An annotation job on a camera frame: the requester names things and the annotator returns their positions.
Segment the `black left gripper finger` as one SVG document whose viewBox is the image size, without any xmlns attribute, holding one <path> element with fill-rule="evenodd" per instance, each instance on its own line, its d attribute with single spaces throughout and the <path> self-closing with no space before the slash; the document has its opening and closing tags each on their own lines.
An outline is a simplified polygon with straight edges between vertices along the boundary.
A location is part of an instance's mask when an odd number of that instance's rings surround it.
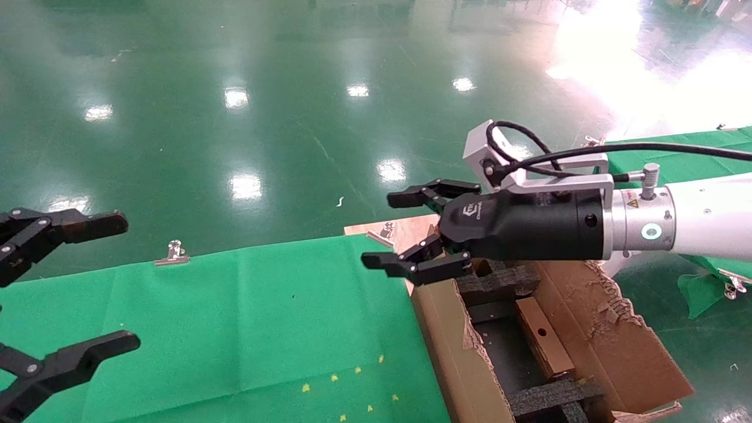
<svg viewBox="0 0 752 423">
<path fill-rule="evenodd" d="M 60 348 L 39 360 L 2 344 L 2 370 L 16 378 L 2 390 L 1 420 L 26 420 L 54 394 L 89 382 L 103 361 L 131 353 L 140 345 L 142 341 L 136 334 L 118 330 Z"/>
<path fill-rule="evenodd" d="M 124 234 L 120 211 L 85 215 L 78 209 L 42 212 L 15 208 L 1 214 L 1 286 L 19 280 L 62 244 L 87 243 Z"/>
</svg>

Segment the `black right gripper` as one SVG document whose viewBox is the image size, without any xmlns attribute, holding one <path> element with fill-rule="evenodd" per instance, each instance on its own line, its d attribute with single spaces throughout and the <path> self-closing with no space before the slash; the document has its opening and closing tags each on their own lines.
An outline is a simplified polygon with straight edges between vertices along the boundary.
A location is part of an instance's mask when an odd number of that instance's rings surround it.
<svg viewBox="0 0 752 423">
<path fill-rule="evenodd" d="M 441 215 L 443 241 L 460 252 L 445 252 L 440 236 L 432 234 L 403 253 L 362 253 L 362 264 L 418 287 L 469 275 L 472 257 L 505 261 L 597 260 L 604 256 L 599 191 L 572 191 L 562 197 L 480 192 L 480 184 L 436 179 L 388 193 L 387 203 L 393 209 L 425 206 Z"/>
</svg>

